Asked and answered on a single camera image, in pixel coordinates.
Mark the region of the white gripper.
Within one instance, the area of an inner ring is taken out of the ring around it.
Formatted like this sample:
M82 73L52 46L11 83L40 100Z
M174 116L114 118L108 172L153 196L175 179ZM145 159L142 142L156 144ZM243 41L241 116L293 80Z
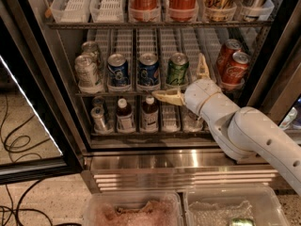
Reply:
M168 103L171 105L185 106L194 112L199 114L203 105L216 93L221 92L221 88L209 78L210 72L202 53L198 54L198 66L197 66L197 81L190 84L185 93L183 94L177 89L168 90L156 90L151 95L160 102Z

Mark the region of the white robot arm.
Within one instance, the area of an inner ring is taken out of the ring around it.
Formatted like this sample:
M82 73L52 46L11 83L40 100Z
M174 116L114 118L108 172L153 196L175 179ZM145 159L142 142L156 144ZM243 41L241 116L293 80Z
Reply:
M301 195L301 147L260 110L239 107L207 72L185 91L156 90L152 96L161 102L184 105L203 118L215 142L230 158L239 161L260 155Z

